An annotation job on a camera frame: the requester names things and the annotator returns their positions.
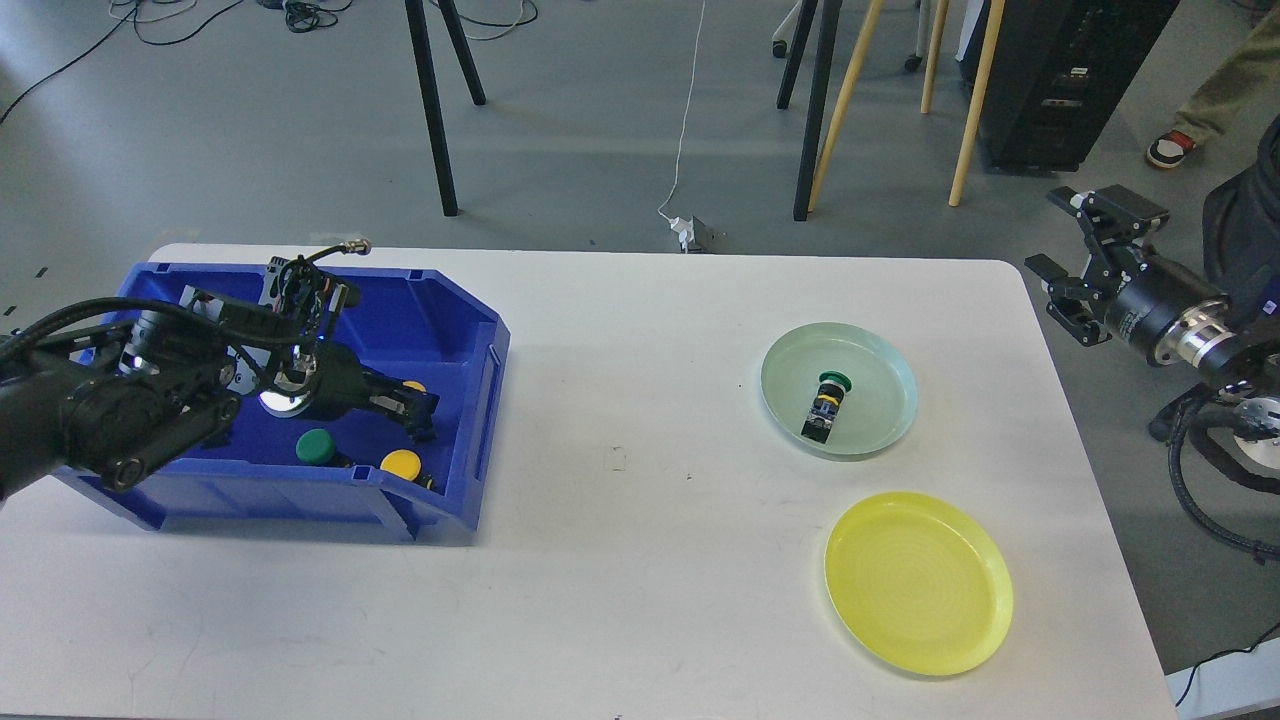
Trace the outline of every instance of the wooden leg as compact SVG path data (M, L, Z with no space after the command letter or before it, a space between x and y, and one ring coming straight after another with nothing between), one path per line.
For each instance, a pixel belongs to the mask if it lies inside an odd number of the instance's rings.
M467 45L467 35L462 29L462 15L458 14L453 0L436 0L440 4L440 17L444 18L444 27L449 31L449 41L453 42L453 51L462 65L462 77L467 81L467 90L471 91L471 101L476 105L485 104L484 87L480 85L480 73L476 72L476 63L471 58L471 47Z
M778 110L786 110L791 105L791 91L796 86L796 76L800 74L800 60L804 58L804 46L809 41L809 28L813 27L813 15L818 12L818 0L801 0L800 17L796 19L796 31L791 36L791 47L787 49L787 67L782 70L782 85L778 87Z
M845 113L849 110L849 101L854 97L854 86L858 85L858 76L863 72L867 53L872 46L872 36L876 33L876 23L879 22L879 13L883 8L884 0L872 0L867 6L867 18L863 20L863 29L858 33L854 56L849 59L845 82L840 86L836 110L831 115L831 127L827 128L827 141L822 146L822 158L818 159L818 172L814 174L813 190L809 192L810 213L818 205L818 195L822 193L822 183L827 178L827 165L831 164L831 154L836 150L836 141L840 140L840 128L845 124Z
M938 0L933 13L933 35L929 36L929 59L924 65L924 95L920 96L920 114L928 115L933 108L933 74L938 70L938 55L942 47L942 29L947 23L947 5L951 0Z
M408 35L417 60L417 83L422 92L422 110L426 114L426 135L431 141L435 159L435 182L440 187L440 206L444 215L458 214L458 196L453 188L453 168L449 165L449 146L444 141L444 115L440 113L440 91L435 86L435 65L431 63L431 44L426 37L426 12L422 0L404 0L408 15Z
M822 24L818 27L818 56L813 64L813 87L809 90L809 113L804 123L804 145L800 149L800 177L791 217L803 223L809 217L809 195L813 190L813 168L818 159L822 115L827 110L827 83L831 81L831 55L836 47L836 26L845 0L822 1Z
M973 83L973 97L969 100L969 118L964 123L964 141L960 143L960 158L956 160L956 177L951 181L951 197L947 205L960 205L964 192L964 179L969 174L969 161L973 160L973 146L978 142L978 122L982 119L982 101L987 96L987 81L991 79L991 61L996 56L996 38L1000 36L1000 20L1005 15L1005 0L991 0L991 14L987 17L987 35L982 38L982 55L978 58L978 77Z

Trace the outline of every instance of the blue plastic bin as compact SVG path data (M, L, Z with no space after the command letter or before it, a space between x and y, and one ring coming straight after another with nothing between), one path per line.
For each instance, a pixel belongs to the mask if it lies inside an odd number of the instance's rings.
M422 537L442 521L474 532L511 333L497 313L435 270L330 272L362 293L339 316L333 340L365 365L439 395L435 439L411 446L403 428L360 410L330 423L284 420L250 397L229 445L193 450L128 492L108 491L83 470L61 468L54 475L147 529L179 519L289 519L381 525L396 541ZM148 263L133 268L120 295L177 301L189 284L252 302L262 275L257 265ZM355 466L315 468L296 459L297 438L317 427L333 433ZM422 457L433 489L378 469L402 447Z

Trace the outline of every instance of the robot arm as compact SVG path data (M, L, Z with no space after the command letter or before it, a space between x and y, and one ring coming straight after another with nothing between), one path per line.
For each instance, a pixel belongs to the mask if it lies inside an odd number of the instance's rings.
M1149 365L1190 364L1201 384L1170 404L1149 425L1169 446L1169 473L1183 509L1215 538L1260 562L1280 560L1280 546L1239 536L1215 523L1192 498L1181 451L1189 441L1217 471L1249 489L1280 495L1280 479L1253 473L1210 434L1225 430L1257 464L1280 469L1280 316L1231 327L1231 299L1185 266L1160 256L1149 233L1169 211L1120 187L1050 200L1073 214L1089 259L1079 277L1046 255L1027 266L1043 281L1046 307L1071 337L1093 346L1119 336Z
M246 396L282 418L370 410L415 442L434 437L438 396L324 340L360 293L315 261L367 251L367 241L357 241L273 259L257 304L192 287L179 304L101 299L59 310L0 345L0 501L61 465L90 469L124 492L227 433ZM58 333L122 310L142 313ZM72 359L86 354L88 363Z

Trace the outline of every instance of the black table leg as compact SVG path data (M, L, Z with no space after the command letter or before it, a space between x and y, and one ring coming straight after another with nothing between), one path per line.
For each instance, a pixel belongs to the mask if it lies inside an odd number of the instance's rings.
M782 86L778 87L778 110L786 110L791 105L791 90L796 86L796 76L800 74L800 60L804 59L804 45L809 41L809 28L813 26L813 15L818 10L818 0L804 0L800 4L800 15L796 18L796 29L791 33L791 49L787 53L787 67L782 70Z
M844 0L823 0L822 26L818 29L818 58L813 68L813 90L809 92L809 117L804 126L804 146L800 151L800 178L796 181L796 202L791 217L796 222L809 218L809 195L813 192L813 172L818 164L818 138L822 135L822 114L827 109L827 82L831 79L831 55L836 47L836 24Z
M462 76L467 78L467 90L471 91L471 101L476 105L484 105L484 88L480 87L480 74L476 73L475 60L471 59L471 46L467 45L467 36L462 29L458 6L453 4L453 0L439 0L439 3L444 27L449 29L453 51L458 55L458 64L462 65Z
M453 190L453 169L449 167L449 147L444 142L444 117L440 114L440 91L435 86L435 67L431 64L431 44L426 37L426 12L424 0L404 0L408 15L408 35L417 60L417 85L422 90L422 109L426 111L426 132L431 138L431 158L435 159L435 182L440 186L440 205L444 215L458 214L458 196Z

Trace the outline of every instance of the white cable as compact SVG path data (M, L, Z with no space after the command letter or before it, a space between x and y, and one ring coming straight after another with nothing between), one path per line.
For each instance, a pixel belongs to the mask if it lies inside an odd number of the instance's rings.
M658 205L658 214L662 215L667 223L676 222L675 219L667 217L662 209L671 202L672 197L676 196L676 186L680 184L680 155L685 151L685 129L689 127L689 108L694 104L694 81L698 78L698 44L703 38L703 18L705 17L707 0L703 0L703 10L698 15L698 35L694 36L694 68L689 73L689 97L685 100L685 118L680 120L680 142L676 143L676 179L671 183L671 192L667 193L667 199L662 201L662 205Z
M465 35L465 37L467 40L475 40L477 42L485 42L485 41L489 41L489 40L498 40L499 37L507 37L508 35L511 35L512 31L515 31L517 27L520 27L520 23L525 22L525 0L516 0L516 3L520 4L520 15L516 17L516 22L511 23L509 27L507 27L506 29L498 32L498 35L490 35L488 37L475 37L475 36L471 36L471 35Z
M106 0L106 1L108 1L108 4L109 4L109 6L108 6L108 9L106 9L106 14L108 14L108 15L111 15L111 18L114 18L114 19L116 19L116 20L129 20L129 22L132 22L132 23L136 23L136 24L146 24L146 23L157 23L157 22L160 22L160 20L168 20L169 18L175 18L175 17L178 17L178 15L180 15L180 14L186 13L187 10L189 10L189 9L195 8L195 6L196 6L196 3L198 3L200 0L191 0L191 5L187 5L187 6L184 6L184 8L179 8L179 9L177 9L177 10L172 10L172 12L170 12L169 14L166 14L166 15L160 15L159 18L147 18L147 19L145 19L145 20L140 20L140 19L137 18L137 14L134 14L134 17L133 17L133 18L129 18L129 15L123 15L123 17L122 17L122 15L116 15L116 14L115 14L115 9L116 9L116 8L124 8L124 6L127 6L127 5L133 5L133 3L116 3L115 0Z

